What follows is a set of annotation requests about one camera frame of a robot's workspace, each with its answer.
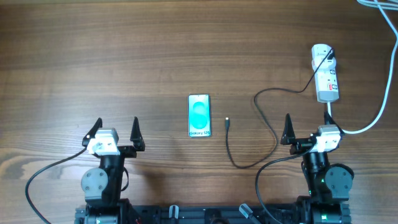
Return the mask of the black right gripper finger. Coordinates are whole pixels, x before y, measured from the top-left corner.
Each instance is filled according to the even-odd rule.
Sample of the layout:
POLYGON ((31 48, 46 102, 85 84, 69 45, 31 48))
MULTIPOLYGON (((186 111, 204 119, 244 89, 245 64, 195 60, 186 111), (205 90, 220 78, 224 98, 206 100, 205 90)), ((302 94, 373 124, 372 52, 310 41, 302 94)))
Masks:
POLYGON ((280 140, 281 145, 290 145, 296 143, 296 137, 290 114, 287 113, 285 116, 284 131, 280 140))
POLYGON ((326 125, 336 126, 341 135, 345 134, 345 132, 336 124, 336 122, 333 120, 333 118, 330 116, 329 112, 327 112, 327 111, 324 112, 324 122, 326 125))

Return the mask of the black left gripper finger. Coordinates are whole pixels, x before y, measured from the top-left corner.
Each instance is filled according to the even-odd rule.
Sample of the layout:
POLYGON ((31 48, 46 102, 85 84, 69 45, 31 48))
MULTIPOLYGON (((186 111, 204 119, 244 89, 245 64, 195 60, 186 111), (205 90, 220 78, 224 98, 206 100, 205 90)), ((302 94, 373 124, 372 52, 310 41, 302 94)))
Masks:
POLYGON ((87 147, 90 140, 95 137, 95 134, 99 128, 103 127, 103 121, 101 118, 98 118, 96 120, 96 123, 93 125, 93 127, 85 134, 85 136, 82 139, 82 146, 87 147))
POLYGON ((132 125, 130 141, 132 142, 132 145, 136 151, 145 151, 146 145, 139 127, 139 120, 136 116, 134 117, 134 122, 132 125))

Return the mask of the teal screen Galaxy smartphone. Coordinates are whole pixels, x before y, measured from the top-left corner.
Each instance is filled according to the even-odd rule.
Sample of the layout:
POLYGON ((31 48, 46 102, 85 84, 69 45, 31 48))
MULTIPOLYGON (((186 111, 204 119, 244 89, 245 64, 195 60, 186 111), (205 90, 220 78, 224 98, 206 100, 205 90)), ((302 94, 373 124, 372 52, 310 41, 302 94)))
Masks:
POLYGON ((211 136, 210 96, 188 96, 188 135, 191 138, 211 136))

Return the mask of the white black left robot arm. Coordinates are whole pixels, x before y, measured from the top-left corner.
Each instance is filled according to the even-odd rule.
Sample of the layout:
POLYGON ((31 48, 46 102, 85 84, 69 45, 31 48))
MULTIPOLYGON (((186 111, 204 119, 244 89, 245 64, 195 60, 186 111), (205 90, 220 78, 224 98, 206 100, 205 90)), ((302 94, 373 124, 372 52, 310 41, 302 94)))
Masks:
POLYGON ((76 210, 75 223, 142 223, 141 216, 133 209, 121 192, 123 175, 128 174, 124 166, 126 158, 135 158, 145 150, 138 118, 132 125, 130 146, 118 146, 119 136, 114 128, 104 128, 98 118, 82 140, 82 146, 100 159, 99 167, 86 171, 81 178, 85 194, 85 208, 76 210))

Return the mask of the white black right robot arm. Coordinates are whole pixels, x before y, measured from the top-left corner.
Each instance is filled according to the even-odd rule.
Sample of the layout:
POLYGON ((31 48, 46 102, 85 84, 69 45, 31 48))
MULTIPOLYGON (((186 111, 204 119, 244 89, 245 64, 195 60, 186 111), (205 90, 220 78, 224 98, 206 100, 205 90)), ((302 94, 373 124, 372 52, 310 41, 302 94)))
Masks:
POLYGON ((351 223, 349 192, 354 172, 344 164, 330 164, 328 153, 339 147, 345 133, 326 112, 325 124, 307 138, 297 138, 290 115, 285 116, 282 145, 290 146, 290 154, 303 159, 301 167, 309 196, 295 202, 295 223, 351 223))

